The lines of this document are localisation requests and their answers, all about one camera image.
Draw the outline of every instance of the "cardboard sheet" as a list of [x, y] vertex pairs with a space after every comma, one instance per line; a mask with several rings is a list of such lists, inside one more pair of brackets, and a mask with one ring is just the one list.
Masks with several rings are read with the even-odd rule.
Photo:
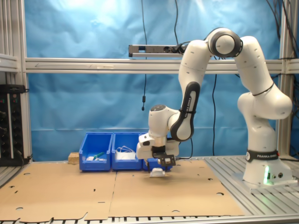
[[0, 189], [0, 220], [107, 219], [116, 173], [79, 165], [33, 163]]
[[118, 172], [110, 217], [243, 215], [204, 161], [179, 161], [164, 178]]

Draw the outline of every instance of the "robotic arm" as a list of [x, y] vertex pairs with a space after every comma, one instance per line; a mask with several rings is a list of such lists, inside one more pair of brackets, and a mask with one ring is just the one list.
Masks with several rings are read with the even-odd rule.
[[[288, 117], [292, 111], [292, 102], [273, 83], [257, 39], [252, 36], [240, 38], [226, 28], [215, 29], [205, 40], [195, 40], [188, 44], [178, 74], [183, 93], [181, 109], [173, 110], [165, 105], [151, 108], [149, 132], [139, 137], [137, 157], [145, 160], [158, 158], [161, 165], [166, 167], [176, 165], [175, 156], [178, 155], [179, 142], [187, 141], [193, 135], [193, 118], [200, 88], [206, 67], [213, 55], [222, 58], [233, 57], [242, 84], [250, 91], [242, 94], [238, 100], [238, 108], [247, 123], [249, 138], [247, 151], [249, 165], [246, 166], [244, 179], [253, 184], [261, 184], [265, 167], [274, 163], [280, 171], [276, 171], [273, 175], [278, 176], [284, 172], [287, 175], [281, 177], [281, 180], [290, 179], [290, 175], [292, 176], [290, 169], [279, 160], [275, 131], [268, 119]], [[255, 172], [258, 171], [254, 168], [257, 165], [261, 167], [260, 174], [255, 175], [257, 178], [253, 178], [251, 172], [254, 169]]]

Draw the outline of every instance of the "metal platform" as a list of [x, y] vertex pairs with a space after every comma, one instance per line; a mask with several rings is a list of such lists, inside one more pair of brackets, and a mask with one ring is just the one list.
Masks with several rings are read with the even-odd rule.
[[[241, 188], [233, 174], [242, 173], [245, 170], [245, 156], [216, 156], [193, 157], [192, 160], [204, 160], [222, 184], [230, 192], [231, 196], [244, 211], [245, 216], [222, 217], [111, 217], [108, 220], [84, 221], [80, 220], [51, 220], [39, 224], [99, 224], [99, 223], [263, 223], [263, 224], [288, 224], [299, 223], [299, 187], [275, 188], [258, 190], [250, 194]], [[294, 174], [299, 171], [299, 162], [285, 163], [290, 166]], [[5, 179], [17, 172], [18, 168], [0, 168], [0, 184]], [[0, 224], [18, 224], [18, 221], [1, 222]]]

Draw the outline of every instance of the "blue plastic bin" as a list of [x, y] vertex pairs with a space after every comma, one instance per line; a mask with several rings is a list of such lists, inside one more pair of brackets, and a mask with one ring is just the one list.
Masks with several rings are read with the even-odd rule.
[[[153, 168], [162, 168], [163, 170], [165, 170], [165, 167], [162, 167], [160, 164], [158, 164], [158, 159], [149, 158], [148, 163], [149, 163], [149, 168], [151, 171], [153, 170]], [[144, 170], [148, 171], [148, 167], [144, 160], [142, 160], [142, 168]]]
[[[109, 171], [111, 168], [111, 145], [113, 133], [86, 133], [79, 150], [79, 166], [82, 171]], [[104, 152], [100, 159], [87, 161], [87, 157]]]
[[142, 160], [117, 160], [115, 159], [115, 151], [118, 147], [126, 146], [133, 149], [136, 152], [136, 147], [138, 144], [138, 138], [140, 133], [114, 133], [113, 143], [112, 143], [112, 169], [113, 170], [141, 170]]

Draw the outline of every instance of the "blue backdrop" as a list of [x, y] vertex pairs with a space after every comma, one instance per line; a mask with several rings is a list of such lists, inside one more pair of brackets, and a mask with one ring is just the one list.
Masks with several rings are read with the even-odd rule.
[[[145, 44], [141, 0], [25, 0], [28, 57], [128, 58], [129, 44]], [[176, 44], [174, 0], [144, 0], [148, 44]], [[203, 39], [214, 28], [258, 39], [266, 59], [276, 59], [279, 42], [266, 1], [178, 0], [178, 41]], [[194, 118], [194, 155], [212, 154], [215, 75], [203, 81]], [[182, 94], [177, 75], [29, 74], [33, 158], [66, 160], [78, 151], [86, 132], [148, 129], [156, 104], [178, 109]], [[247, 92], [235, 75], [219, 75], [215, 91], [215, 154], [245, 154], [247, 128], [237, 109]], [[190, 155], [190, 142], [180, 155]]]

